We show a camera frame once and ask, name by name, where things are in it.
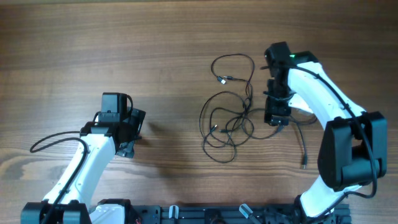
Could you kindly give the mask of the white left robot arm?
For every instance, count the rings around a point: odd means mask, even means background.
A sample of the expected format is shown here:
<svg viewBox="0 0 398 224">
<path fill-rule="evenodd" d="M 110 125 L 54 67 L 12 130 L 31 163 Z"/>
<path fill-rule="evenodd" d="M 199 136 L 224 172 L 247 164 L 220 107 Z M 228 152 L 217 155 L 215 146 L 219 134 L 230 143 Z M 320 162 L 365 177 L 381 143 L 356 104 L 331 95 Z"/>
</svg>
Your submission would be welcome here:
<svg viewBox="0 0 398 224">
<path fill-rule="evenodd" d="M 104 199 L 90 210 L 93 193 L 115 156 L 134 157 L 134 144 L 145 111 L 133 107 L 124 93 L 103 93 L 101 109 L 79 131 L 66 131 L 64 141 L 78 149 L 59 181 L 41 202 L 28 202 L 21 223 L 140 223 L 128 199 Z"/>
</svg>

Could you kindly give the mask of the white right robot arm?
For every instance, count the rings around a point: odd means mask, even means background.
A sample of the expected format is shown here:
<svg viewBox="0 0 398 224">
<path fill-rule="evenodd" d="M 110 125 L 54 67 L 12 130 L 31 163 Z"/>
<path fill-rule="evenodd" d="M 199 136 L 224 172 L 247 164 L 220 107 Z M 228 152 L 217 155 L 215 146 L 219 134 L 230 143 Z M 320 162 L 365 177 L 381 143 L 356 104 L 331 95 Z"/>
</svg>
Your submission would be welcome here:
<svg viewBox="0 0 398 224">
<path fill-rule="evenodd" d="M 387 120 L 352 102 L 309 51 L 292 53 L 286 42 L 264 52 L 271 78 L 265 92 L 265 123 L 285 126 L 292 109 L 315 115 L 323 127 L 317 159 L 319 176 L 298 195 L 286 219 L 292 223 L 335 221 L 350 195 L 370 199 L 387 171 Z"/>
</svg>

